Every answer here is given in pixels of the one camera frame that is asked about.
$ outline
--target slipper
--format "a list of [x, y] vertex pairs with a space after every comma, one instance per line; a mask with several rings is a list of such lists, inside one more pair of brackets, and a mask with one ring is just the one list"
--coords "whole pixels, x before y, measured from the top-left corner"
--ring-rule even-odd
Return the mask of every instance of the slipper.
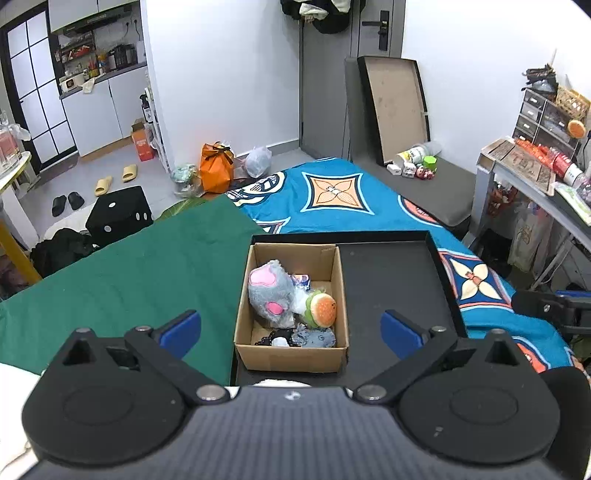
[[72, 210], [78, 210], [84, 205], [84, 198], [82, 198], [78, 192], [72, 192], [68, 195], [68, 202], [70, 202]]
[[54, 217], [60, 216], [64, 213], [64, 209], [66, 208], [66, 196], [60, 195], [53, 199], [53, 206], [51, 207], [51, 214]]
[[133, 165], [127, 165], [123, 169], [123, 176], [121, 180], [124, 182], [131, 181], [138, 176], [138, 166], [134, 163]]
[[112, 182], [113, 182], [113, 177], [111, 177], [110, 175], [108, 177], [105, 177], [104, 179], [100, 179], [98, 182], [96, 182], [95, 196], [100, 197], [101, 195], [104, 195], [105, 193], [107, 193], [109, 191], [109, 188], [110, 188]]

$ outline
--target black slipper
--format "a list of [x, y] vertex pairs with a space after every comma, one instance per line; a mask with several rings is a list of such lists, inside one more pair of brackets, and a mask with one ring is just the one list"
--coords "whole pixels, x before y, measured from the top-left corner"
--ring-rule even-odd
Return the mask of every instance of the black slipper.
[[68, 195], [68, 202], [70, 202], [72, 210], [78, 210], [84, 205], [84, 198], [82, 198], [78, 192], [72, 192]]
[[51, 214], [54, 217], [60, 216], [64, 213], [64, 208], [66, 208], [66, 196], [60, 195], [53, 199], [53, 206], [51, 207]]

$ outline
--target plastic bag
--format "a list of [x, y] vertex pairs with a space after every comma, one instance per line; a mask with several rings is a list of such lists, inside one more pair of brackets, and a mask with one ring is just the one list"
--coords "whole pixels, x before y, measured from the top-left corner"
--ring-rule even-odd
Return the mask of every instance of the plastic bag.
[[8, 125], [8, 129], [14, 138], [24, 140], [25, 142], [31, 140], [31, 134], [29, 133], [29, 130], [21, 127], [19, 124], [10, 124]]
[[550, 216], [531, 202], [517, 221], [507, 263], [528, 272], [550, 221]]
[[234, 179], [234, 153], [230, 147], [216, 142], [205, 144], [201, 153], [199, 174], [203, 190], [212, 193], [226, 193]]
[[267, 147], [255, 148], [244, 161], [246, 173], [253, 179], [259, 179], [271, 169], [271, 150]]
[[182, 198], [198, 197], [197, 167], [195, 165], [182, 165], [173, 170], [170, 179], [174, 182], [175, 194]]

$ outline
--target gray plush toy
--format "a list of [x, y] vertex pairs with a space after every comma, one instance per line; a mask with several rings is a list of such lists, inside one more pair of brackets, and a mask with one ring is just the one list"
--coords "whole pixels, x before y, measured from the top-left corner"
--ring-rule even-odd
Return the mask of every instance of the gray plush toy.
[[259, 316], [267, 321], [257, 319], [265, 328], [296, 326], [290, 310], [293, 295], [293, 282], [279, 260], [271, 260], [255, 268], [248, 277], [248, 300]]

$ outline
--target yellow slipper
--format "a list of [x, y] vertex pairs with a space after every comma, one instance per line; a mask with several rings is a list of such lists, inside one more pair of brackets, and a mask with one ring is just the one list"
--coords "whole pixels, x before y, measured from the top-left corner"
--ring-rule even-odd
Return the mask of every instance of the yellow slipper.
[[113, 183], [113, 177], [111, 177], [110, 175], [96, 182], [95, 196], [100, 197], [101, 195], [107, 193], [109, 191], [109, 188], [111, 187], [111, 183]]
[[131, 181], [138, 176], [138, 166], [134, 163], [133, 165], [127, 165], [123, 169], [123, 176], [121, 180], [124, 182]]

